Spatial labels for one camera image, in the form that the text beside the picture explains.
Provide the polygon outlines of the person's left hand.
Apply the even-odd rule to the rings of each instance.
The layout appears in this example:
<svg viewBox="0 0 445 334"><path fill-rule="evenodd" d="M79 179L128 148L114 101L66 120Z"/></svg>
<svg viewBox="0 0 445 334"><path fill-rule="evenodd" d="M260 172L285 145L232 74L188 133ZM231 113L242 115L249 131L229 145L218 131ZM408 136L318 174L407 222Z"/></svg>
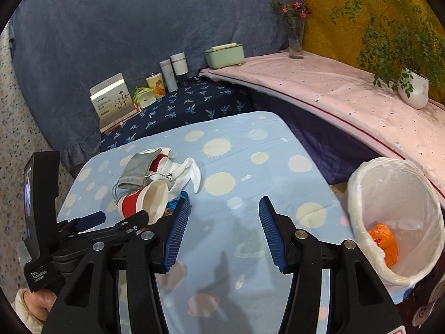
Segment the person's left hand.
<svg viewBox="0 0 445 334"><path fill-rule="evenodd" d="M48 289L32 292L19 289L14 300L14 310L31 333L41 333L57 296Z"/></svg>

